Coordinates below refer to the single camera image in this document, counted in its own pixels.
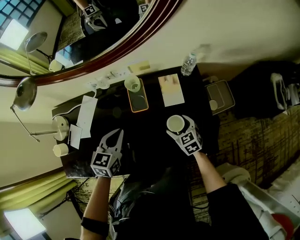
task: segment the white wall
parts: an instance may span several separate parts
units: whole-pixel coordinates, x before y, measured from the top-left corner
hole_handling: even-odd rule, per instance
[[[63,200],[63,196],[53,202],[42,212],[46,212]],[[65,202],[48,215],[43,217],[41,223],[52,240],[63,240],[64,238],[80,239],[81,220],[71,202]]]
[[[29,32],[25,39],[30,38],[37,32],[46,32],[48,34],[48,37],[43,45],[41,45],[41,47],[39,47],[38,49],[48,55],[52,55],[61,19],[62,14],[54,7],[54,5],[49,0],[46,0],[31,22],[28,29]],[[30,54],[41,59],[45,63],[49,63],[47,58],[37,51],[34,51]]]
[[[26,127],[29,131],[51,129],[48,124],[26,124]],[[52,136],[41,136],[41,142],[37,143],[20,123],[14,122],[0,122],[0,133],[0,187],[62,166],[60,158],[53,154],[56,141]]]
[[[13,67],[7,66],[3,63],[0,63],[0,74],[8,76],[25,76],[26,73],[19,71]]]
[[[149,60],[153,69],[182,64],[199,44],[210,44],[207,63],[248,64],[264,58],[299,54],[300,8],[294,0],[188,0],[168,23],[126,57],[92,74],[38,88],[26,122],[51,122],[55,105],[87,92],[84,83],[109,70]],[[15,121],[9,112],[15,89],[0,88],[0,120]]]

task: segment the black bracelet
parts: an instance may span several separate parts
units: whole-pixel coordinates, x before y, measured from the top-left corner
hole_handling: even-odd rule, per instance
[[[100,234],[103,237],[107,237],[108,235],[109,225],[107,223],[83,217],[81,226],[93,233]]]

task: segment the paper cup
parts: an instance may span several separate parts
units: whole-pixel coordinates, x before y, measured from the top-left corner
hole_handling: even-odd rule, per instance
[[[178,133],[184,128],[184,119],[179,115],[173,115],[167,120],[167,127],[171,132]]]
[[[125,88],[132,92],[138,92],[141,89],[141,82],[137,76],[129,76],[124,81]]]
[[[53,152],[55,156],[62,157],[69,153],[69,148],[65,143],[61,143],[53,147]]]
[[[62,64],[58,62],[57,60],[52,60],[52,62],[49,65],[49,71],[51,72],[57,72],[62,69]]]

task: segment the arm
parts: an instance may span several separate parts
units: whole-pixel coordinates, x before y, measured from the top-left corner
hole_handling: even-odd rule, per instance
[[[207,192],[216,239],[269,239],[237,185],[226,185],[205,154],[196,152],[194,156]]]
[[[211,193],[221,187],[226,186],[223,178],[216,171],[215,167],[204,153],[195,152],[194,156],[202,175],[206,193]]]
[[[96,187],[90,197],[89,203],[86,207],[83,217],[107,223],[108,215],[108,198],[111,179],[99,177],[97,179]],[[81,227],[81,240],[104,240],[103,237],[97,233],[91,232],[84,227]]]
[[[74,0],[78,7],[83,11],[85,8],[89,6],[87,0]]]

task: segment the black table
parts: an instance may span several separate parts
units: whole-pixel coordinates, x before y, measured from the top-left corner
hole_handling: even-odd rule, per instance
[[[59,54],[66,61],[71,60],[74,64],[90,61],[125,36],[134,24],[135,22],[122,22],[97,31],[57,51],[56,55]]]
[[[185,103],[165,107],[158,77],[176,73],[180,80]],[[107,90],[99,90],[96,96],[98,103],[90,131],[91,138],[81,139],[79,150],[69,146],[70,153],[61,157],[67,177],[93,177],[94,172],[90,167],[92,153],[96,150],[101,138],[117,128],[124,130],[123,157],[117,175],[129,174],[135,169],[151,171],[153,168],[172,165],[184,166],[184,163],[193,157],[188,157],[181,151],[176,142],[165,132],[167,119],[175,114],[187,115],[195,121],[203,138],[204,152],[211,154],[218,150],[218,135],[216,134],[218,125],[214,124],[208,97],[197,68],[189,77],[181,75],[180,67],[139,77],[145,86],[149,109],[143,112],[131,112],[127,90],[123,82],[118,82]],[[80,104],[82,98],[83,95],[59,105],[52,111],[52,115],[67,112],[75,105]],[[79,110],[78,107],[64,115],[69,124],[76,125]],[[119,118],[114,117],[114,113],[120,112]],[[67,143],[67,139],[62,142],[57,141],[57,143]]]

